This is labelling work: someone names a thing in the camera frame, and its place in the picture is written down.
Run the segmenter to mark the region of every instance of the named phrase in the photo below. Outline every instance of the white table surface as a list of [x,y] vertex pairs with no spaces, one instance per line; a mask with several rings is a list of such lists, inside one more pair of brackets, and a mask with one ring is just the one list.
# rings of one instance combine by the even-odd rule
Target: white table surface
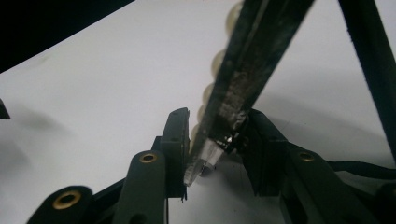
[[[125,177],[168,114],[190,126],[227,45],[235,0],[136,0],[0,75],[0,223],[24,223],[52,192],[98,192]],[[393,51],[396,1],[378,0]],[[255,104],[288,139],[330,161],[394,167],[337,1],[317,0]],[[383,183],[341,174],[374,192]],[[170,223],[283,223],[276,198],[254,197],[243,165],[223,158]]]

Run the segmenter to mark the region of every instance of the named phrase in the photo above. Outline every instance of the black metal rod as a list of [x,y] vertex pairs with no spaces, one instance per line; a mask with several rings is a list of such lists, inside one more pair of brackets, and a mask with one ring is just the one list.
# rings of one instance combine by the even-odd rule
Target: black metal rod
[[396,64],[375,1],[339,3],[396,161]]

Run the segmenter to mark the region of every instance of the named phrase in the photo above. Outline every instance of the black plastic part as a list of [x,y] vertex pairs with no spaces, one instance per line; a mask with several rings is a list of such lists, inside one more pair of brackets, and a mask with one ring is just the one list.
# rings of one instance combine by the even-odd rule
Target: black plastic part
[[240,153],[254,193],[278,195],[288,140],[262,112],[252,109],[245,141]]
[[396,183],[385,184],[378,190],[374,208],[381,223],[396,223]]
[[95,223],[111,223],[115,208],[120,199],[123,183],[124,179],[93,195],[90,211],[92,216],[94,216],[93,219],[96,220]]
[[0,99],[0,119],[11,119],[4,105],[3,101]]
[[374,0],[339,0],[396,161],[396,63]]
[[113,223],[168,223],[165,156],[161,151],[143,151],[134,156]]
[[327,161],[335,172],[346,171],[375,179],[396,179],[396,170],[373,165],[363,161]]
[[283,199],[299,200],[309,223],[378,223],[318,154],[293,144],[289,149]]
[[[65,209],[55,209],[54,203],[58,197],[66,192],[77,191],[80,194],[79,200]],[[59,202],[67,203],[73,200],[72,196],[66,196]],[[78,224],[78,223],[92,223],[89,216],[89,205],[92,202],[92,192],[90,189],[82,186],[71,186],[60,189],[51,194],[35,211],[29,219],[29,224]]]
[[180,108],[169,114],[161,137],[161,152],[166,158],[167,198],[186,198],[183,178],[189,146],[189,110]]

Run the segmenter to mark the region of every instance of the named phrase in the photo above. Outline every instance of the white surface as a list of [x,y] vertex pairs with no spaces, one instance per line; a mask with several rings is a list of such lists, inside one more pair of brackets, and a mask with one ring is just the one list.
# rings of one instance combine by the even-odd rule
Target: white surface
[[[172,110],[188,107],[192,128],[234,3],[137,0],[1,74],[12,120],[0,120],[0,223],[26,222],[57,189],[122,179]],[[377,4],[395,51],[396,2]],[[255,107],[327,160],[394,167],[336,1],[314,4]],[[282,223],[277,199],[255,198],[235,158],[188,193],[171,200],[170,223]]]

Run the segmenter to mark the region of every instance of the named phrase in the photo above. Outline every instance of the brass screw insert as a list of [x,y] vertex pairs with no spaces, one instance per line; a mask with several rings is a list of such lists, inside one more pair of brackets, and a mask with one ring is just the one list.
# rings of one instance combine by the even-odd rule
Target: brass screw insert
[[81,193],[77,190],[69,190],[61,194],[52,204],[57,210],[66,209],[78,203],[81,199]]

